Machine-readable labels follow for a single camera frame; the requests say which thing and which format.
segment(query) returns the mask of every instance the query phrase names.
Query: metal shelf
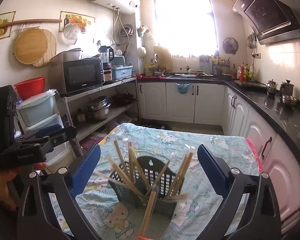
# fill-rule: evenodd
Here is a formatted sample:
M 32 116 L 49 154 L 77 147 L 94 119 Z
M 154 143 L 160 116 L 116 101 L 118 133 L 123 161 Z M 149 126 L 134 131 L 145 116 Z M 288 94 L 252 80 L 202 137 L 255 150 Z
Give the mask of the metal shelf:
M 136 77 L 130 77 L 130 78 L 122 79 L 122 80 L 127 83 L 127 82 L 134 81 L 136 79 L 137 79 Z M 98 87 L 98 88 L 95 88 L 95 89 L 92 89 L 92 90 L 89 90 L 89 91 L 85 91 L 85 92 L 77 94 L 77 95 L 73 95 L 73 96 L 67 97 L 66 98 L 67 102 L 71 102 L 71 101 L 76 100 L 78 98 L 81 98 L 81 97 L 84 97 L 84 96 L 87 96 L 87 95 L 99 92 L 101 90 L 104 90 L 104 89 L 107 89 L 107 88 L 110 88 L 110 87 L 115 87 L 115 86 L 121 85 L 121 84 L 123 84 L 123 81 L 116 81 L 116 82 L 114 82 L 112 84 L 104 85 L 104 86 L 101 86 L 101 87 Z
M 112 119 L 116 118 L 119 114 L 127 111 L 132 105 L 126 106 L 119 106 L 119 107 L 110 107 L 108 118 L 100 121 L 100 122 L 85 122 L 80 125 L 77 125 L 77 136 L 76 139 L 81 141 L 82 139 L 86 138 L 89 134 L 93 133 L 95 130 L 99 129 L 101 126 L 105 125 L 107 122 L 111 121 Z

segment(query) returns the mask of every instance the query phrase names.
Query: human hand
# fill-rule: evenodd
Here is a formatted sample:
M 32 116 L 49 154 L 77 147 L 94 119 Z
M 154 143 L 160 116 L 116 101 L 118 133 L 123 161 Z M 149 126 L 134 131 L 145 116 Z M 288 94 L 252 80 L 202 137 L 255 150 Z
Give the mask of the human hand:
M 37 163 L 34 165 L 34 170 L 39 171 L 46 168 L 46 163 Z M 6 203 L 11 210 L 16 210 L 17 204 L 10 196 L 7 182 L 13 180 L 20 172 L 20 168 L 0 171 L 0 201 Z

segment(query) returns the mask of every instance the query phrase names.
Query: microwave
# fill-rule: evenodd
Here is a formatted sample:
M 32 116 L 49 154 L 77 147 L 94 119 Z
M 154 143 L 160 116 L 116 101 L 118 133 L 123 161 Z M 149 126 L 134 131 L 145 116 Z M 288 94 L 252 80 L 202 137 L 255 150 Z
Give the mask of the microwave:
M 105 82 L 102 59 L 50 62 L 49 82 L 51 88 L 57 89 L 62 96 L 100 86 Z

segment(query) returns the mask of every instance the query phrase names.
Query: window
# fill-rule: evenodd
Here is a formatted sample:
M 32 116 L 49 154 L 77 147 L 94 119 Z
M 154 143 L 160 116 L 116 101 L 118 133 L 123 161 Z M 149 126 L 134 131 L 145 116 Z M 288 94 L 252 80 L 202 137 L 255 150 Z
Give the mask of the window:
M 154 0 L 156 39 L 172 55 L 213 55 L 218 47 L 210 0 Z

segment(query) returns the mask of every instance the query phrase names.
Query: microwave door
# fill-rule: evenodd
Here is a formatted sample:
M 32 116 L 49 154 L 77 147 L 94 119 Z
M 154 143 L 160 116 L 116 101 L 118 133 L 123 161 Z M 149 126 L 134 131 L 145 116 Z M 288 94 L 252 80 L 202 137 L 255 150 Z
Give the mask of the microwave door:
M 75 60 L 63 65 L 67 94 L 102 85 L 99 61 Z

